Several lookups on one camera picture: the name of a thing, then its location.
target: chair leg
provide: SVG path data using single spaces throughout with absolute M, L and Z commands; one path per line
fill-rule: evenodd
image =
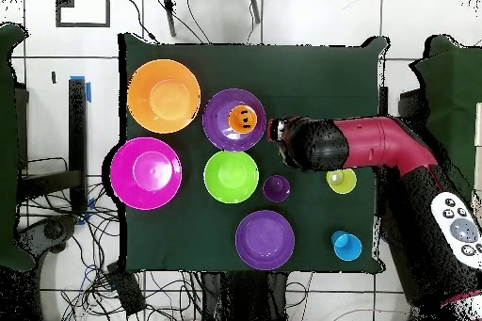
M 258 9 L 258 2 L 256 0 L 251 0 L 252 13 L 254 15 L 254 22 L 258 24 L 260 21 L 260 11 Z
M 166 7 L 166 14 L 168 15 L 169 31 L 172 37 L 176 37 L 176 29 L 174 28 L 174 18 L 172 16 L 172 0 L 164 0 L 164 7 Z

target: cup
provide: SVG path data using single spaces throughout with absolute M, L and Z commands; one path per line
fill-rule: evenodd
M 334 232 L 331 236 L 331 244 L 336 256 L 346 262 L 351 262 L 362 254 L 362 241 L 357 236 L 344 231 Z

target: green cloth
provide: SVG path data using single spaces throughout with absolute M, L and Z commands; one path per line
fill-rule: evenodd
M 472 200 L 475 170 L 476 104 L 482 103 L 482 50 L 448 38 L 430 41 L 428 58 L 415 64 L 426 85 L 430 114 L 426 127 L 447 150 L 459 173 L 447 169 L 467 202 Z
M 347 271 L 377 273 L 372 257 L 375 177 L 371 169 L 356 169 L 358 183 L 347 195 L 334 193 L 326 173 L 303 173 L 282 163 L 278 147 L 263 137 L 247 151 L 256 161 L 260 183 L 238 204 L 223 204 L 207 192 L 202 173 L 218 151 L 201 125 L 207 100 L 225 88 L 243 88 L 262 102 L 268 118 L 306 115 L 315 119 L 374 116 L 378 110 L 378 58 L 384 38 L 366 47 L 153 45 L 124 34 L 127 78 L 144 63 L 168 58 L 186 65 L 201 86 L 201 110 L 180 132 L 157 135 L 143 129 L 127 113 L 127 138 L 154 136 L 179 155 L 183 181 L 166 206 L 152 211 L 126 208 L 127 268 L 157 270 L 247 270 L 237 255 L 238 223 L 257 210 L 273 210 L 291 223 L 296 243 L 290 260 L 279 271 Z M 121 80 L 122 86 L 127 80 Z M 262 185 L 271 174 L 286 177 L 290 197 L 269 202 Z M 331 234 L 344 230 L 362 242 L 353 262 L 336 258 Z
M 35 262 L 14 242 L 17 218 L 18 141 L 15 89 L 10 58 L 13 48 L 25 38 L 16 24 L 0 24 L 0 265 L 15 270 L 30 270 Z

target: floor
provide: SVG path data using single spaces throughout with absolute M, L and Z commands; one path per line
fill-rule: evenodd
M 104 0 L 74 0 L 74 8 L 62 9 L 62 22 L 103 23 Z M 140 19 L 149 32 L 162 43 L 197 42 L 196 37 L 175 21 L 177 37 L 169 34 L 166 14 L 156 0 L 133 0 Z M 28 154 L 30 159 L 60 156 L 68 158 L 67 81 L 84 75 L 91 83 L 88 103 L 88 182 L 99 183 L 104 156 L 119 139 L 117 116 L 119 75 L 117 33 L 137 33 L 148 40 L 138 22 L 135 7 L 127 0 L 110 0 L 110 28 L 56 28 L 56 0 L 0 0 L 0 23 L 23 24 L 29 37 L 13 51 L 12 65 L 20 82 L 30 91 L 28 113 Z M 265 0 L 263 30 L 254 27 L 249 43 L 311 44 L 359 46 L 372 36 L 390 38 L 385 85 L 389 87 L 390 113 L 397 115 L 397 97 L 418 87 L 409 64 L 422 56 L 424 44 L 433 34 L 450 34 L 465 45 L 482 40 L 479 0 Z M 246 43 L 251 31 L 249 0 L 189 0 L 190 8 L 211 42 Z M 186 0 L 176 0 L 176 14 L 204 40 L 194 23 Z M 53 83 L 52 72 L 56 73 Z M 32 163 L 30 173 L 62 169 L 59 161 Z M 109 198 L 101 198 L 103 207 L 115 209 Z M 21 227 L 36 221 L 36 208 L 23 207 Z M 92 222 L 99 224 L 99 218 Z M 106 262 L 119 255 L 117 223 L 108 225 L 102 245 Z M 85 225 L 76 226 L 75 237 L 85 261 L 92 261 L 91 235 Z M 385 243 L 379 257 L 386 271 L 376 276 L 366 274 L 315 274 L 305 302 L 288 309 L 290 321 L 404 321 L 409 307 L 394 270 Z M 293 273 L 289 281 L 305 287 L 310 273 Z M 41 281 L 41 301 L 46 321 L 60 321 L 69 297 L 78 294 L 85 267 L 79 246 L 72 240 L 58 255 L 46 258 Z M 154 307 L 184 307 L 188 301 L 180 293 L 181 275 L 177 272 L 139 274 L 143 293 Z M 165 293 L 156 293 L 166 285 Z M 291 284 L 288 304 L 300 302 L 304 293 L 299 284 Z M 149 321 L 167 321 L 151 312 Z M 142 313 L 138 321 L 147 321 L 151 313 Z M 176 318 L 179 313 L 171 312 Z M 194 321 L 192 306 L 184 312 L 186 321 Z M 137 321 L 124 313 L 113 314 L 112 321 Z M 91 316 L 86 321 L 106 321 Z

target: small purple cup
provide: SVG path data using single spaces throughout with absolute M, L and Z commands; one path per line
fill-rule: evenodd
M 283 202 L 290 195 L 290 191 L 290 183 L 279 174 L 269 176 L 263 184 L 263 193 L 272 202 Z

